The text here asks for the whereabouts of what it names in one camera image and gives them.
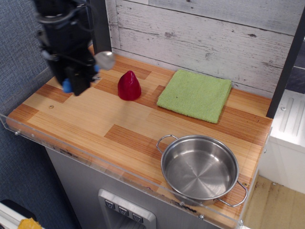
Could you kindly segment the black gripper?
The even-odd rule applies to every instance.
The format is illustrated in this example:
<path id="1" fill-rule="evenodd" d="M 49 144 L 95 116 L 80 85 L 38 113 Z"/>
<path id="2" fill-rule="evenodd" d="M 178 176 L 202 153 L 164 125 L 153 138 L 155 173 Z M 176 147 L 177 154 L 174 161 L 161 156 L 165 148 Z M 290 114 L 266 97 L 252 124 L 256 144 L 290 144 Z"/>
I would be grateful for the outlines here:
<path id="1" fill-rule="evenodd" d="M 88 50 L 92 39 L 89 17 L 37 16 L 36 20 L 43 27 L 37 32 L 41 53 L 58 83 L 68 77 L 74 95 L 81 95 L 90 88 L 92 75 L 89 68 L 79 68 L 73 60 L 87 63 L 93 57 Z"/>

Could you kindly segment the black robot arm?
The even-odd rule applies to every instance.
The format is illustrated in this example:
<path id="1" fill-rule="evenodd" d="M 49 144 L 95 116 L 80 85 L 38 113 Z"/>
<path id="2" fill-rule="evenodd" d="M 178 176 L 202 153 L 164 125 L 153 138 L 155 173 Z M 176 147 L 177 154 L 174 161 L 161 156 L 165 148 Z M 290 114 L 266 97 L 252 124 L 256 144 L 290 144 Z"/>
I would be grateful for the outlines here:
<path id="1" fill-rule="evenodd" d="M 98 76 L 98 66 L 89 51 L 93 11 L 84 0 L 36 0 L 35 18 L 43 27 L 36 33 L 41 54 L 65 93 L 79 96 Z"/>

